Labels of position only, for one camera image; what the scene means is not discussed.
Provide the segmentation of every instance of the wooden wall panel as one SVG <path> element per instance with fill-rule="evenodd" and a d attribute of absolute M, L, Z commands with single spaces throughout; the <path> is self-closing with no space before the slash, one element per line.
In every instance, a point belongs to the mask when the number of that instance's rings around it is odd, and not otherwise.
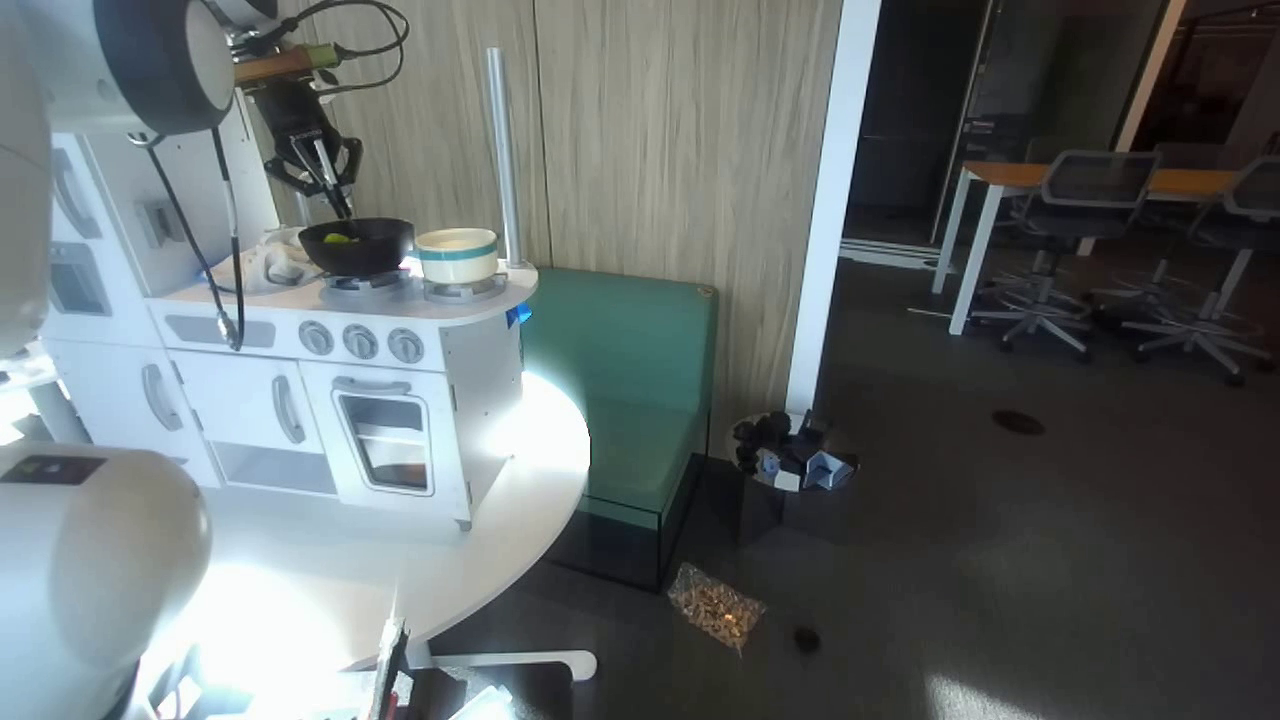
<path fill-rule="evenodd" d="M 719 290 L 716 446 L 784 402 L 840 0 L 535 0 L 549 261 Z"/>
<path fill-rule="evenodd" d="M 544 160 L 535 100 L 532 0 L 393 0 L 408 20 L 403 78 L 374 93 L 336 97 L 326 116 L 363 139 L 354 212 L 403 218 L 417 229 L 500 224 L 493 144 L 485 119 L 485 49 L 503 49 L 507 126 L 520 196 L 520 232 L 544 255 Z M 386 30 L 366 8 L 323 14 L 305 25 L 315 42 L 371 49 Z M 374 79 L 386 59 L 343 64 L 343 79 Z"/>

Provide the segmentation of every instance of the floor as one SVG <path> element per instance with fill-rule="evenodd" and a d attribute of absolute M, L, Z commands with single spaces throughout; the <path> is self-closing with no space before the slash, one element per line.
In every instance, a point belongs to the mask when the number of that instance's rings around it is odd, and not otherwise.
<path fill-rule="evenodd" d="M 1276 282 L 1255 269 L 1240 306 L 1280 313 Z M 680 560 L 769 603 L 745 651 L 557 564 L 441 650 L 595 650 L 600 676 L 544 716 L 1276 716 L 1280 375 L 1226 388 L 1112 338 L 1093 365 L 949 342 L 906 316 L 925 284 L 840 269 L 823 418 L 827 450 L 859 453 L 843 493 L 747 538 L 731 477 L 694 493 Z M 994 427 L 1000 407 L 1045 436 Z"/>

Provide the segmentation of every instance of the white play kitchen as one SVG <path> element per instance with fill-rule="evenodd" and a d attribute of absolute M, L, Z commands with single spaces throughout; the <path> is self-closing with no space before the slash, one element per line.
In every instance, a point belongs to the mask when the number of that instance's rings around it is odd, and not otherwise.
<path fill-rule="evenodd" d="M 162 453 L 204 489 L 466 527 L 513 458 L 535 291 L 514 212 L 500 209 L 503 232 L 383 218 L 275 229 L 243 109 L 221 144 L 181 136 L 154 160 L 119 136 L 56 139 L 45 347 L 88 442 Z M 208 194 L 221 164 L 237 178 L 222 196 Z"/>

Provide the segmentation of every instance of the oven door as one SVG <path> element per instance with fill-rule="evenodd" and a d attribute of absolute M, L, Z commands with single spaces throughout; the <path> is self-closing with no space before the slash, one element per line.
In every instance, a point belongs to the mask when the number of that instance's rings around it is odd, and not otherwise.
<path fill-rule="evenodd" d="M 305 365 L 331 477 L 349 506 L 466 521 L 452 392 L 434 371 Z"/>

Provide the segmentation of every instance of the pot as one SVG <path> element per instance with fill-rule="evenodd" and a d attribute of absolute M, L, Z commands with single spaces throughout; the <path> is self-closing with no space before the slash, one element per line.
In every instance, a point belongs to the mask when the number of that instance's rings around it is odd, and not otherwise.
<path fill-rule="evenodd" d="M 485 284 L 495 274 L 493 229 L 434 229 L 412 240 L 432 284 Z"/>
<path fill-rule="evenodd" d="M 400 269 L 412 224 L 393 218 L 350 218 L 299 232 L 305 251 L 326 275 L 374 282 Z"/>

